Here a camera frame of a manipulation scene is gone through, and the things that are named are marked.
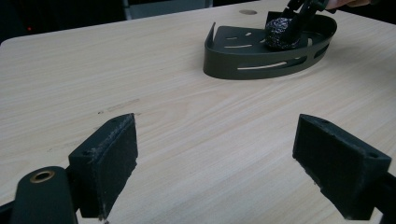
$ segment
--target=hand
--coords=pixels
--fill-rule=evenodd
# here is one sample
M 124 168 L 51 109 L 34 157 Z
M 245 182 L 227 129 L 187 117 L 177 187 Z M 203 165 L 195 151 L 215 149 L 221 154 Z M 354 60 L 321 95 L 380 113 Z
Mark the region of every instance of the hand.
M 329 0 L 326 9 L 341 7 L 343 5 L 347 5 L 349 7 L 360 7 L 360 6 L 369 5 L 370 3 L 371 0 Z

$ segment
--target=curved metal tray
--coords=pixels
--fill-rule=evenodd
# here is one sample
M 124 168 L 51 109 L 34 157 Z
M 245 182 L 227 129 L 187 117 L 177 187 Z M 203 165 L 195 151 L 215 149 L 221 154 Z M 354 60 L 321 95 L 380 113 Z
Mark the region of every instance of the curved metal tray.
M 280 16 L 269 12 L 267 22 Z M 264 46 L 263 29 L 213 24 L 205 42 L 204 72 L 222 79 L 282 77 L 304 70 L 323 58 L 337 29 L 334 19 L 315 15 L 304 29 L 296 49 L 274 50 Z

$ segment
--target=wooden table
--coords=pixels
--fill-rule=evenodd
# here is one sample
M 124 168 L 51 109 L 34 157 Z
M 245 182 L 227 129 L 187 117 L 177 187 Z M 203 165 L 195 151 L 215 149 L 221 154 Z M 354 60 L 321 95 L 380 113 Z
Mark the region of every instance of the wooden table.
M 396 26 L 347 14 L 302 72 L 231 81 L 203 73 L 217 25 L 262 28 L 266 0 L 10 39 L 0 48 L 0 203 L 108 119 L 135 113 L 138 165 L 111 223 L 345 221 L 291 156 L 299 114 L 396 156 Z M 254 10 L 248 15 L 241 10 Z M 395 162 L 390 173 L 396 174 Z M 80 223 L 97 223 L 81 219 Z

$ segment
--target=dark background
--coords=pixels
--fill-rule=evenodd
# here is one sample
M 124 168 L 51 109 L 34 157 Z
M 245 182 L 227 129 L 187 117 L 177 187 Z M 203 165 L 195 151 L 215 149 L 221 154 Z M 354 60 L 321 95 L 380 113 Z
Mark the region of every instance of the dark background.
M 166 0 L 129 0 L 142 4 Z M 213 6 L 252 0 L 214 0 Z M 382 0 L 375 6 L 341 7 L 350 13 L 396 24 L 395 0 Z M 114 21 L 123 21 L 121 0 L 0 0 L 0 43 L 21 35 L 33 35 Z

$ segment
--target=3d printed part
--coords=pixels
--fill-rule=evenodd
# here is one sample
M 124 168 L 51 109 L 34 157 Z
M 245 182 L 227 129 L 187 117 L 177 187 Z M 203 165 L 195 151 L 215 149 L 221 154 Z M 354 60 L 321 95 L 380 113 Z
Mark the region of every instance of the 3d printed part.
M 396 223 L 391 157 L 325 119 L 301 115 L 293 158 L 346 219 L 369 220 L 377 207 L 383 223 Z
M 21 179 L 15 200 L 0 206 L 0 223 L 76 224 L 107 218 L 136 167 L 134 114 L 106 122 L 69 155 L 66 169 L 50 166 Z

